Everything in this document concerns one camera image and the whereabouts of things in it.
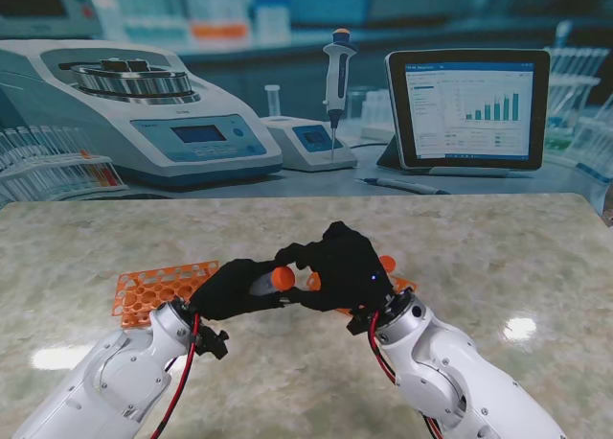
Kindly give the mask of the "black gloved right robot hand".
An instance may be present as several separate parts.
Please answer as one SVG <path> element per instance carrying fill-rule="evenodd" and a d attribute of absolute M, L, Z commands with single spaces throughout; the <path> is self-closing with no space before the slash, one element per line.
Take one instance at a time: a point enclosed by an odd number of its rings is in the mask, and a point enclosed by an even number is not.
<path fill-rule="evenodd" d="M 394 289 L 373 245 L 342 221 L 333 222 L 319 242 L 292 243 L 275 256 L 281 265 L 293 264 L 318 274 L 315 291 L 291 290 L 290 300 L 309 309 L 376 311 L 394 295 Z"/>

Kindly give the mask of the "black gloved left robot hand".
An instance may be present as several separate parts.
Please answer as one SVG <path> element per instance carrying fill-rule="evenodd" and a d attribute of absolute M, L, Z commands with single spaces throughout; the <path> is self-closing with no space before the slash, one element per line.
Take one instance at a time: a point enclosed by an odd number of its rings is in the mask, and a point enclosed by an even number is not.
<path fill-rule="evenodd" d="M 235 259 L 222 266 L 189 300 L 189 309 L 207 320 L 221 321 L 237 315 L 282 308 L 279 292 L 253 295 L 250 288 L 263 275 L 282 264 Z"/>

